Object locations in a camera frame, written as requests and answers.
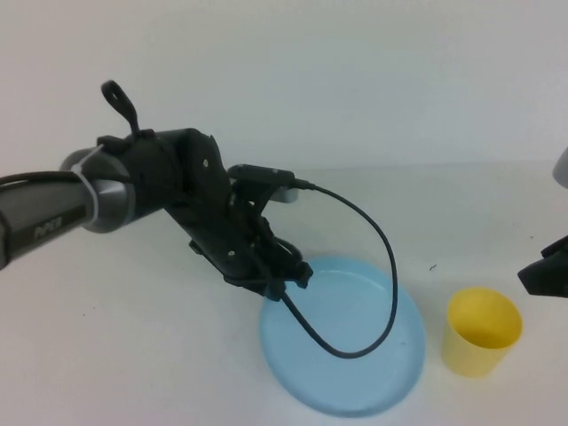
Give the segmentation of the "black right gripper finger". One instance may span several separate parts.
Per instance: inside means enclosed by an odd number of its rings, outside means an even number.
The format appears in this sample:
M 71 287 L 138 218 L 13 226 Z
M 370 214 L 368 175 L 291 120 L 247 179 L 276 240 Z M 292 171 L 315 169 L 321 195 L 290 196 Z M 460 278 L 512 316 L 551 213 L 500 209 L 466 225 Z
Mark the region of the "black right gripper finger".
M 564 236 L 558 241 L 553 242 L 549 246 L 545 247 L 541 252 L 541 259 L 543 261 L 557 261 L 560 263 L 567 262 L 567 246 L 568 246 L 568 236 Z
M 567 256 L 542 258 L 517 276 L 529 295 L 567 297 Z

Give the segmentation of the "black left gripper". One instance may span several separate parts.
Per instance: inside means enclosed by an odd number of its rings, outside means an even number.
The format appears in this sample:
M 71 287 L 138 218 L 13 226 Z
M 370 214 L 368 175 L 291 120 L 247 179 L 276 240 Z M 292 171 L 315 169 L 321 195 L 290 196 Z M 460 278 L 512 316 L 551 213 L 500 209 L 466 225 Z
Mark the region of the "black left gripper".
M 279 302 L 286 283 L 307 288 L 312 269 L 300 250 L 277 237 L 262 216 L 280 189 L 290 189 L 293 177 L 230 177 L 228 191 L 197 194 L 168 188 L 167 211 L 191 237 L 190 246 L 205 257 L 225 282 Z

